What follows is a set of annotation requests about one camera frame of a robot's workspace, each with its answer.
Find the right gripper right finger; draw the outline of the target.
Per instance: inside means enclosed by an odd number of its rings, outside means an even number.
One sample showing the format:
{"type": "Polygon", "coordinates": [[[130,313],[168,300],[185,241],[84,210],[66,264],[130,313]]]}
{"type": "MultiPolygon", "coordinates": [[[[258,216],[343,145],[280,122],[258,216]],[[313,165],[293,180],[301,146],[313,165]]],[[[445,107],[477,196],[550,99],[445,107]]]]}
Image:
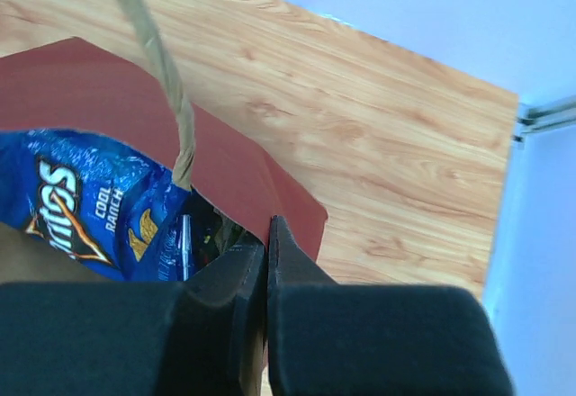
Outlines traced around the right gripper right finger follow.
{"type": "Polygon", "coordinates": [[[269,382],[276,395],[510,395],[489,320],[465,289],[340,284],[271,222],[269,382]]]}

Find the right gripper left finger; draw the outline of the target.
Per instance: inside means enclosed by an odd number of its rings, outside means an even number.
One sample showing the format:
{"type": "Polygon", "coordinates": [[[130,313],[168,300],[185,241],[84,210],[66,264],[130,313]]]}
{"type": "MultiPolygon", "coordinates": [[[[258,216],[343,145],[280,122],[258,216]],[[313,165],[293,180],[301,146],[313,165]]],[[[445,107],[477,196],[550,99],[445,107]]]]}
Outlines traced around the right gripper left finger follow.
{"type": "Polygon", "coordinates": [[[233,247],[182,283],[9,283],[4,395],[257,395],[266,252],[233,247]]]}

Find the blue Doritos chip bag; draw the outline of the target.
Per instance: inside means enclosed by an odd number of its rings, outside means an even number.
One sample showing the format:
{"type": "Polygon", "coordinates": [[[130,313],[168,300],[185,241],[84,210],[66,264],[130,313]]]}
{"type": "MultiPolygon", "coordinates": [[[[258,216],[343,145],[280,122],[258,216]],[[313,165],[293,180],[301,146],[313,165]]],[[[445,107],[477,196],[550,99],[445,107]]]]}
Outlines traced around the blue Doritos chip bag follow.
{"type": "Polygon", "coordinates": [[[192,273],[190,194],[171,171],[108,137],[73,130],[1,135],[1,221],[116,281],[192,273]]]}

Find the red paper bag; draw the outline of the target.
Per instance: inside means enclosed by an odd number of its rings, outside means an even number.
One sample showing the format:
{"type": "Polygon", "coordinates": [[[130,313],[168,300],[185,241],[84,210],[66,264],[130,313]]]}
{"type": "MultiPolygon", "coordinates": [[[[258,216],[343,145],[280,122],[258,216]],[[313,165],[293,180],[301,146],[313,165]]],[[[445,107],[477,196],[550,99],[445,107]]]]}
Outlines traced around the red paper bag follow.
{"type": "Polygon", "coordinates": [[[146,72],[81,39],[1,61],[1,135],[79,131],[119,141],[168,168],[189,192],[188,279],[240,245],[269,252],[271,222],[286,220],[317,264],[326,210],[253,140],[189,103],[173,60],[142,0],[119,0],[153,65],[146,72]]]}

